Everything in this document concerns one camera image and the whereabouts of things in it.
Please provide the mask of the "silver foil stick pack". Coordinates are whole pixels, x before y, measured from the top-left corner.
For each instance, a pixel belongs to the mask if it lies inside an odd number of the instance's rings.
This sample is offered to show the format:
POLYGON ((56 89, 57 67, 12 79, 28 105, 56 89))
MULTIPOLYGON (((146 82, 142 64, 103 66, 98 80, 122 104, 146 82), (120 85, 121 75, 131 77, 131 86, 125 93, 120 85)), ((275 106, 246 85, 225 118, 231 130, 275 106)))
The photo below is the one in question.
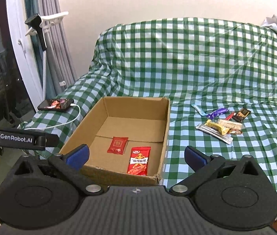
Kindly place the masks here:
POLYGON ((198 129, 206 134, 209 134, 209 135, 223 141, 226 144, 231 144, 233 141, 233 138, 231 136, 221 135, 217 130, 212 129, 211 127, 206 126, 204 124, 197 125, 196 129, 198 129))

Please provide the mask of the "yellow snack bar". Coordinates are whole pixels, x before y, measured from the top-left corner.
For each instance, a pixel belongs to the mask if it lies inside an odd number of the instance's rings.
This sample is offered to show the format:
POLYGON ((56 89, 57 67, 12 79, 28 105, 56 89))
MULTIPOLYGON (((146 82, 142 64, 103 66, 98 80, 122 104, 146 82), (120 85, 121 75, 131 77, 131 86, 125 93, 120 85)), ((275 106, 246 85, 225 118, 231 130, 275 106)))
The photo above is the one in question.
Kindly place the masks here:
POLYGON ((217 130, 221 135, 226 135, 229 132, 229 128, 222 126, 218 123, 213 122, 212 120, 208 119, 205 123, 206 126, 217 130))

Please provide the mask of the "red brown candy packet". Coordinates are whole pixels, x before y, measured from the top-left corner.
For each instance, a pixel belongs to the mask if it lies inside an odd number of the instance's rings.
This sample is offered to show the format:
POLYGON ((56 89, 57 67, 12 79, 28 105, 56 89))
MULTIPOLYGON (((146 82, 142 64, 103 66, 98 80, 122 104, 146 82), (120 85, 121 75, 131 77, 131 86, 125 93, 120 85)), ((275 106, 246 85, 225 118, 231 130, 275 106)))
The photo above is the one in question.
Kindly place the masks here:
POLYGON ((241 135, 241 134, 243 134, 243 132, 242 132, 241 129, 230 128, 228 130, 227 134, 230 134, 230 135, 241 135))

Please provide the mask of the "beige nougat snack pack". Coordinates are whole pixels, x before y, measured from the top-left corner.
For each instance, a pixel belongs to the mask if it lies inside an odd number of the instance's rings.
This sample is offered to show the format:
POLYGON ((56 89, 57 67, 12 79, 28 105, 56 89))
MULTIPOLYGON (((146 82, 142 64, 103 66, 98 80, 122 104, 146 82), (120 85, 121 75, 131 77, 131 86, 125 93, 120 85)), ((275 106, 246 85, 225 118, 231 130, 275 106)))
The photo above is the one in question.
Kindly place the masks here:
POLYGON ((225 119, 219 119, 217 123, 223 127, 229 128, 229 129, 235 129, 235 130, 241 130, 242 129, 242 123, 225 120, 225 119))

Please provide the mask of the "purple candy bar wrapper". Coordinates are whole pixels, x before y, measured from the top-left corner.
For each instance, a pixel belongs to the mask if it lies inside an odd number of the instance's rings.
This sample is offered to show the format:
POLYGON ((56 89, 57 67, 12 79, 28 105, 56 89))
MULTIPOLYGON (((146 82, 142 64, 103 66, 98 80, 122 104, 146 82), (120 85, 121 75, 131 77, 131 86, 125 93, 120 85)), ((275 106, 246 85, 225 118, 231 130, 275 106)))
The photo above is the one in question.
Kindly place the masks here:
POLYGON ((210 119, 210 120, 213 120, 213 119, 215 119, 215 118, 217 118, 217 117, 219 117, 221 115, 226 114, 228 111, 229 111, 228 108, 219 108, 219 109, 217 109, 217 110, 207 114, 206 118, 210 119))

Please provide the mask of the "light blue stick sachet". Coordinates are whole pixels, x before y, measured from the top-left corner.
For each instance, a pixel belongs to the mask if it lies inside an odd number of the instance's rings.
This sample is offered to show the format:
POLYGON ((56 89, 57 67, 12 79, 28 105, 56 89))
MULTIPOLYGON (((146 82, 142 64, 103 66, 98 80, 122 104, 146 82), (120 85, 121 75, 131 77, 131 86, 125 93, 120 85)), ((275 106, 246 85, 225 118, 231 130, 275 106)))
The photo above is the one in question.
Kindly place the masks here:
POLYGON ((198 106, 198 105, 191 105, 202 117, 206 117, 207 114, 198 106))

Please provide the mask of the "small red stick packet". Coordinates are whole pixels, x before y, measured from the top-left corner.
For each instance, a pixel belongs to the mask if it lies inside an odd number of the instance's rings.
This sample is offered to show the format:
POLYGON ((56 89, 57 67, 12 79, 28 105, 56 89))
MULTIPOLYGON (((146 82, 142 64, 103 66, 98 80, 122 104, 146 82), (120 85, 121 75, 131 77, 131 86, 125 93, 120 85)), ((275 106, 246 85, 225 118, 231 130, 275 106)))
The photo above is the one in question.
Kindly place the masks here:
POLYGON ((225 120, 230 120, 235 115, 235 112, 233 111, 230 115, 228 115, 225 120))

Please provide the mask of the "black chocolate bar packet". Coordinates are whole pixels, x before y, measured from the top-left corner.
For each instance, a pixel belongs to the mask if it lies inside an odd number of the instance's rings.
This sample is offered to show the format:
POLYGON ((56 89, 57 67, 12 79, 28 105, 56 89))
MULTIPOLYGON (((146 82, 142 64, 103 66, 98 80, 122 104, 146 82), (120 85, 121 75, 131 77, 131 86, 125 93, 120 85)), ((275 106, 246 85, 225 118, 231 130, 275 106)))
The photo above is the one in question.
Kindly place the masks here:
POLYGON ((246 108, 241 108, 238 112, 236 112, 233 115, 233 119, 238 122, 238 123, 242 123, 244 121, 244 119, 251 113, 250 110, 246 109, 246 108))

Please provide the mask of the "small dark red packet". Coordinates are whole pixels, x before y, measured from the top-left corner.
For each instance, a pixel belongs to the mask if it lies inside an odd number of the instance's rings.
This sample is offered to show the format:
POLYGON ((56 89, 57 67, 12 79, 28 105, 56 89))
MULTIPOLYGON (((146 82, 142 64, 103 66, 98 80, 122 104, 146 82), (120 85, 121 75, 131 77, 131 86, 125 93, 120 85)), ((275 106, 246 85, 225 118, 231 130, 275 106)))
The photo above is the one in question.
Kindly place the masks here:
POLYGON ((123 155, 127 146, 127 137, 113 137, 107 150, 108 153, 123 155))

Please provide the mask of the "brown cardboard box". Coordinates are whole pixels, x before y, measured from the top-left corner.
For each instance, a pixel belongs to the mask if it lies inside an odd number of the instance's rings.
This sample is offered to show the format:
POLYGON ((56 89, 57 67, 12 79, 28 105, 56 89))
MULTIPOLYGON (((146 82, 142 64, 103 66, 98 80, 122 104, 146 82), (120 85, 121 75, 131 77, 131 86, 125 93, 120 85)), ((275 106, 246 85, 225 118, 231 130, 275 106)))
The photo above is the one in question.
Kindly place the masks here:
POLYGON ((87 145, 89 159, 80 171, 100 185, 156 186, 169 121, 168 98, 103 97, 60 152, 65 155, 87 145))

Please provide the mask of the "black smartphone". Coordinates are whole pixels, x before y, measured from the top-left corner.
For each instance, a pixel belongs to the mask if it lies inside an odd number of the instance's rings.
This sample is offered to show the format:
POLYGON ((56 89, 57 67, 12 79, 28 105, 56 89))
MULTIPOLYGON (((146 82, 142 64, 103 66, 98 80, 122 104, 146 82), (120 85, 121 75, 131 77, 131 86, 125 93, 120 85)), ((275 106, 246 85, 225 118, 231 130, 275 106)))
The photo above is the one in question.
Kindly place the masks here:
POLYGON ((74 100, 69 98, 46 99, 38 105, 37 109, 41 111, 64 112, 69 109, 73 103, 74 100))

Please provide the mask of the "red spicy strips packet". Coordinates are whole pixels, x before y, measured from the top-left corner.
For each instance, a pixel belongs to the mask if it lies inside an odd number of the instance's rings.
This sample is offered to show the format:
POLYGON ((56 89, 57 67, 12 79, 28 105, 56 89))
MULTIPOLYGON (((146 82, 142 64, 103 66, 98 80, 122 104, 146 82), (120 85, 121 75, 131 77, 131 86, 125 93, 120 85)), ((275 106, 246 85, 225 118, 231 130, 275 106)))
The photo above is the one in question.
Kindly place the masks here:
POLYGON ((146 176, 150 151, 150 146, 133 147, 127 173, 136 176, 146 176))

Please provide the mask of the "green checkered sofa cover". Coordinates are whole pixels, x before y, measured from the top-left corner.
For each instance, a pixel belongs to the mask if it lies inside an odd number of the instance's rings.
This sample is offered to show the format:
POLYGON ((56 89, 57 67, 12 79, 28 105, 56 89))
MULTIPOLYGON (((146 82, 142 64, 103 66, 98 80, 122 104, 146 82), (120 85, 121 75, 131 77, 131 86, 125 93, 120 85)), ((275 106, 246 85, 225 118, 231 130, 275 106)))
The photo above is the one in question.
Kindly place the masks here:
POLYGON ((257 159, 277 191, 277 34, 248 23, 173 18, 119 24, 102 32, 87 74, 60 94, 76 107, 39 111, 20 128, 44 128, 64 144, 102 97, 166 97, 170 100, 169 146, 163 183, 191 174, 184 148, 206 154, 257 159), (227 145, 199 130, 191 106, 210 113, 246 108, 245 130, 227 145))

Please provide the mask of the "grey curtain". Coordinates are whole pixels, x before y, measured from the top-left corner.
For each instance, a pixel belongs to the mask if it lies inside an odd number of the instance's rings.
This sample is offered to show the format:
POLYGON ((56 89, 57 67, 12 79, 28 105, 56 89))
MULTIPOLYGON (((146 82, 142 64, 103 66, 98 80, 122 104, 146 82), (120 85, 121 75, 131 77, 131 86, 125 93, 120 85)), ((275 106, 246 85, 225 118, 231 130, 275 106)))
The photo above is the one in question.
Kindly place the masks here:
MULTIPOLYGON (((34 14, 42 16, 60 13, 59 0, 25 0, 27 18, 34 14)), ((46 41, 46 97, 51 99, 59 95, 70 85, 76 78, 76 72, 73 67, 73 61, 69 52, 67 38, 65 36, 64 26, 61 22, 44 31, 46 41)), ((37 69, 40 75, 41 85, 43 80, 43 52, 38 35, 30 36, 37 69)))

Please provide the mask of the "black phone holder stand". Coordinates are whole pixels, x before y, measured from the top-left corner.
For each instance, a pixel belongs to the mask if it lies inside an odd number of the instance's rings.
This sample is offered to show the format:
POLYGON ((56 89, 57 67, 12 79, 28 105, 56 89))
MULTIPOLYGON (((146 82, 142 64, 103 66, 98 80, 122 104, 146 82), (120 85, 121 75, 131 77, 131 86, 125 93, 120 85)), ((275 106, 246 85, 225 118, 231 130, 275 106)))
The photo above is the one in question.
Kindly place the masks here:
POLYGON ((47 57, 46 57, 46 50, 47 50, 47 46, 46 46, 46 41, 45 41, 45 36, 44 36, 44 31, 42 28, 43 25, 43 20, 41 18, 41 16, 39 14, 34 14, 33 16, 29 17, 26 19, 25 24, 29 26, 29 29, 26 33, 27 35, 38 35, 38 39, 40 41, 41 44, 41 48, 42 48, 42 52, 43 52, 43 58, 42 58, 42 63, 43 63, 43 80, 42 80, 42 90, 43 90, 43 100, 46 97, 46 73, 47 73, 47 69, 46 69, 46 63, 47 63, 47 57))

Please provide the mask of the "white window frame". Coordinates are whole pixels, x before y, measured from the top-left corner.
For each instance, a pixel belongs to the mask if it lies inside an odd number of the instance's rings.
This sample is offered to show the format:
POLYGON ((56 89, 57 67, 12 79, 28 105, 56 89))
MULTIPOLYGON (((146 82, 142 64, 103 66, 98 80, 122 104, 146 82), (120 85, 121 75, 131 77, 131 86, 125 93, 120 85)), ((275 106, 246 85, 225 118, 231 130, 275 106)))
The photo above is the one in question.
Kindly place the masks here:
POLYGON ((35 110, 43 101, 40 75, 37 69, 34 49, 25 25, 26 8, 24 0, 6 0, 9 31, 18 68, 30 101, 35 110))

